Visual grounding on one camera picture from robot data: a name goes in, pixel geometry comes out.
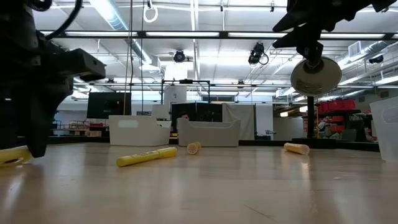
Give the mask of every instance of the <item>white curtain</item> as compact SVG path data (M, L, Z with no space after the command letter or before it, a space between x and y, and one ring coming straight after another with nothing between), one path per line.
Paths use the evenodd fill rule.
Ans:
M253 105L232 105L223 103L223 122L241 120L239 140L254 140L254 107Z

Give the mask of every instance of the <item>table surface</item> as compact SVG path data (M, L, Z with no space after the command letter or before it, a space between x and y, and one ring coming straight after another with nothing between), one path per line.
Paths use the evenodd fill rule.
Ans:
M48 146L0 169L0 223L397 223L398 165L378 152L281 147L178 149L175 158L118 168L162 147Z

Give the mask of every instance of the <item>yellow marker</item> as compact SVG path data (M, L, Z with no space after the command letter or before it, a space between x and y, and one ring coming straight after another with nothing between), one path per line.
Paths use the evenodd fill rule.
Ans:
M191 155L195 155L201 149L200 142L194 142L187 146L187 151Z
M16 166L33 159L27 146L0 150L0 167Z
M290 152L295 152L301 155L308 155L308 153L310 153L310 148L303 144L286 143L284 148Z
M151 161L154 159L174 157L177 155L177 148L169 147L165 149L154 150L152 152L145 152L138 155L123 156L116 160L118 167L137 164L139 162Z

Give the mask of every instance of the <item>white container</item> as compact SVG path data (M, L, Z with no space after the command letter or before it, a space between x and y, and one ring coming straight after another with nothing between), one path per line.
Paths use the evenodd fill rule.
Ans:
M398 162L398 97L370 104L381 159Z

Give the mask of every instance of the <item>white bin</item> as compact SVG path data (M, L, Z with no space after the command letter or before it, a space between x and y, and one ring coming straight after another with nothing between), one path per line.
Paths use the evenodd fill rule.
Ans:
M381 158L398 162L398 97L370 104Z

